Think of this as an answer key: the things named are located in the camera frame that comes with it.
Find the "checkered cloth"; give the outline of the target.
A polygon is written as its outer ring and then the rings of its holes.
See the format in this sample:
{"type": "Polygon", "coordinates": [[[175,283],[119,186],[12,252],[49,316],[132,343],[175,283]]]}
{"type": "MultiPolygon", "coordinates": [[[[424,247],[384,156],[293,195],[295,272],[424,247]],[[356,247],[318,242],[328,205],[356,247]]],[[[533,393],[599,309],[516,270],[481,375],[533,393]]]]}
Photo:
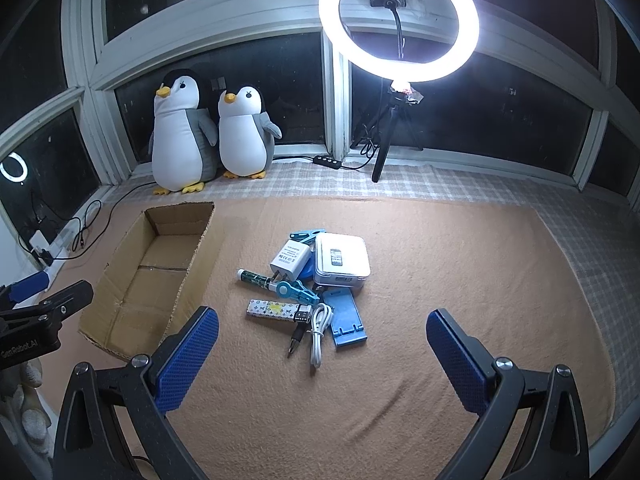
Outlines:
{"type": "Polygon", "coordinates": [[[572,266],[612,359],[617,414],[639,395],[639,215],[591,192],[430,165],[363,171],[275,162],[262,180],[220,178],[192,200],[288,196],[400,197],[534,208],[572,266]]]}

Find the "green lip balm tube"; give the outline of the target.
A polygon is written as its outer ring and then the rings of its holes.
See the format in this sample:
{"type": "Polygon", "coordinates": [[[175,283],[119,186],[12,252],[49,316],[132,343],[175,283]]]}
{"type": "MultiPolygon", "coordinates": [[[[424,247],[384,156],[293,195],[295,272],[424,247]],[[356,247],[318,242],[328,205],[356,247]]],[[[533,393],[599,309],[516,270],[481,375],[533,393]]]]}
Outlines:
{"type": "Polygon", "coordinates": [[[239,269],[236,272],[236,277],[242,283],[254,285],[261,289],[269,290],[271,286],[271,278],[268,276],[257,274],[252,271],[247,271],[244,269],[239,269]]]}

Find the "black pen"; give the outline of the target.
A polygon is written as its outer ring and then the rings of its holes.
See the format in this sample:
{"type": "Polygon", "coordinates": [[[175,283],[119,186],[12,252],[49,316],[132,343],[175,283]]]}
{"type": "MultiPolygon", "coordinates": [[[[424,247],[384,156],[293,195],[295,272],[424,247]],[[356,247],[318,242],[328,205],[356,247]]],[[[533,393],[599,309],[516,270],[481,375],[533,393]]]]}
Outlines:
{"type": "Polygon", "coordinates": [[[299,306],[294,313],[293,321],[295,322],[296,327],[292,333],[290,345],[288,346],[288,354],[286,355],[288,358],[290,358],[295,352],[303,339],[304,333],[308,330],[311,315],[311,306],[299,306]]]}

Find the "blue round tape measure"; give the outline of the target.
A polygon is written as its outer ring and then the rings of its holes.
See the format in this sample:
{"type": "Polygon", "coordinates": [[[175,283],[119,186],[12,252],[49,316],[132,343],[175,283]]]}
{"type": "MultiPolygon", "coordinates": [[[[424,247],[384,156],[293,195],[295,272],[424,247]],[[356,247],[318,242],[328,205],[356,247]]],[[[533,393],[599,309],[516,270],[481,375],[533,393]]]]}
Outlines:
{"type": "Polygon", "coordinates": [[[314,278],[314,255],[311,255],[300,271],[298,278],[301,281],[308,281],[314,278]]]}

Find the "clear plastic phone box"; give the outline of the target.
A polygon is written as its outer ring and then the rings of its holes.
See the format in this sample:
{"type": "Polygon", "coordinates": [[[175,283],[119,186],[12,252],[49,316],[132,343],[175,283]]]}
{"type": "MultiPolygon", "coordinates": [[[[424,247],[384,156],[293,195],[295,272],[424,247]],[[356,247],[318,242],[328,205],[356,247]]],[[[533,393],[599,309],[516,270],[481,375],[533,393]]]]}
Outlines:
{"type": "Polygon", "coordinates": [[[360,289],[371,274],[363,238],[319,233],[314,241],[314,282],[326,287],[360,289]]]}

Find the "light blue clothespin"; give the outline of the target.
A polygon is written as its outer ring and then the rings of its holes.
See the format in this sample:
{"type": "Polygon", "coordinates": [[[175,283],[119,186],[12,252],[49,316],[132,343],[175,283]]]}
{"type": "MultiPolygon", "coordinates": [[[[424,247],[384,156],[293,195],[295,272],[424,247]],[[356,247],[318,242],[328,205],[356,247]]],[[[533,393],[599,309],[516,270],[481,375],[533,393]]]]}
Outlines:
{"type": "Polygon", "coordinates": [[[324,232],[326,232],[325,229],[301,230],[288,234],[288,238],[300,244],[311,245],[314,244],[316,237],[324,232]]]}

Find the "cardboard box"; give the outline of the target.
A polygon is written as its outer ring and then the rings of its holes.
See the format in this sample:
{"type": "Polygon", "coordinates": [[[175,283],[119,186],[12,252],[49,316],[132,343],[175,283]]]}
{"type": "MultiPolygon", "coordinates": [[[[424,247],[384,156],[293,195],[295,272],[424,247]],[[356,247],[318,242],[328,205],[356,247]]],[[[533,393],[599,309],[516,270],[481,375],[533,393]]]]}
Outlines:
{"type": "Polygon", "coordinates": [[[200,306],[213,270],[215,205],[145,209],[107,263],[78,330],[101,350],[128,360],[151,354],[200,306]]]}

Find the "blue clip with round end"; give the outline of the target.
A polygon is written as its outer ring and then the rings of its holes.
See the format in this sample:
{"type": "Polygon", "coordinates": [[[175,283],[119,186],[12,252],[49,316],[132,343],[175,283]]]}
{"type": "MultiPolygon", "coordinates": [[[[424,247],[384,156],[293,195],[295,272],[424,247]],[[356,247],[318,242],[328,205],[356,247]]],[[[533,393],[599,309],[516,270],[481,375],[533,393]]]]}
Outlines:
{"type": "Polygon", "coordinates": [[[300,281],[294,283],[277,282],[274,284],[274,291],[280,298],[291,299],[298,304],[306,304],[306,306],[316,306],[321,302],[320,297],[300,281]]]}

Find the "blue phone stand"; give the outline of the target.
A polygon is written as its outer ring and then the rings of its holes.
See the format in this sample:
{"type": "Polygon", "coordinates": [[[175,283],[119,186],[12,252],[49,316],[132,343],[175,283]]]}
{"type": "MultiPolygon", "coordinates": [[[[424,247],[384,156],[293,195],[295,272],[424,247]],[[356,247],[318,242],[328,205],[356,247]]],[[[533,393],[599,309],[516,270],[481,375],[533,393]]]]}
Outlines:
{"type": "Polygon", "coordinates": [[[363,344],[368,339],[354,294],[349,288],[329,289],[323,294],[323,300],[333,310],[330,327],[338,350],[363,344]]]}

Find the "patterned white lighter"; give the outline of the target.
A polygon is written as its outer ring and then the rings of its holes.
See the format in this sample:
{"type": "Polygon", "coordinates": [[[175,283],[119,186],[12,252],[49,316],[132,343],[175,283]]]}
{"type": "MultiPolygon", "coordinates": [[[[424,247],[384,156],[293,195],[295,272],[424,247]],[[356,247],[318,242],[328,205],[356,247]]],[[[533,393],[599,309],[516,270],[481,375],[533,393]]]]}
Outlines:
{"type": "Polygon", "coordinates": [[[246,314],[253,318],[269,318],[270,320],[294,322],[297,304],[288,302],[252,299],[247,305],[246,314]]]}

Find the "small penguin plush toy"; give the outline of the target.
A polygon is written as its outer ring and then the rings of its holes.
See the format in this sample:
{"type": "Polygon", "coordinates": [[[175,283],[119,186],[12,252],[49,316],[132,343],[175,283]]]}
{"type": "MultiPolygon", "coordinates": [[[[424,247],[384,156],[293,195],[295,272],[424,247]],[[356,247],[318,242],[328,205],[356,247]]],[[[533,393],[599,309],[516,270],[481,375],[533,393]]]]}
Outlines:
{"type": "Polygon", "coordinates": [[[274,141],[281,129],[262,109],[256,88],[224,91],[218,101],[219,156],[227,179],[262,179],[274,156],[274,141]]]}

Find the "white power adapter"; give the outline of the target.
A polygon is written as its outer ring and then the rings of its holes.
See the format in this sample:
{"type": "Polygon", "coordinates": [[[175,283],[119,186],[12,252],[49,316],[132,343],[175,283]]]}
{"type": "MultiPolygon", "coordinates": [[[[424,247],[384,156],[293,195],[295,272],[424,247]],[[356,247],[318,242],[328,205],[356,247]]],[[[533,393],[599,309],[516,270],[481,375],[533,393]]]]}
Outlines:
{"type": "Polygon", "coordinates": [[[273,278],[291,282],[299,280],[300,271],[313,254],[309,245],[288,240],[270,262],[273,278]]]}

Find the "white power strip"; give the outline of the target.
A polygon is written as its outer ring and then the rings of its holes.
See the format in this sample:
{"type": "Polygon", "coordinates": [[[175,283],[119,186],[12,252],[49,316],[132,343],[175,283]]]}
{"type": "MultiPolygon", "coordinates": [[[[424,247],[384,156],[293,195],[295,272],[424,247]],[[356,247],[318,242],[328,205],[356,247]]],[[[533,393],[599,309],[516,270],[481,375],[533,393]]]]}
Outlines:
{"type": "Polygon", "coordinates": [[[25,245],[43,269],[49,271],[81,250],[81,228],[78,217],[70,221],[44,217],[27,231],[25,245]]]}

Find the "large penguin plush toy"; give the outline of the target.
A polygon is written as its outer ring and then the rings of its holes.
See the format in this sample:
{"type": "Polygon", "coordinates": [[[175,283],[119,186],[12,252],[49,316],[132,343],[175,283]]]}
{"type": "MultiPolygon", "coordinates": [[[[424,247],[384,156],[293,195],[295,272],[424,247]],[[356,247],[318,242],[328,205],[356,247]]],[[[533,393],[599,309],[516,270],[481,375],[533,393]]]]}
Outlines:
{"type": "Polygon", "coordinates": [[[218,127],[209,101],[210,84],[194,70],[163,76],[154,94],[149,145],[155,195],[200,192],[216,178],[218,127]]]}

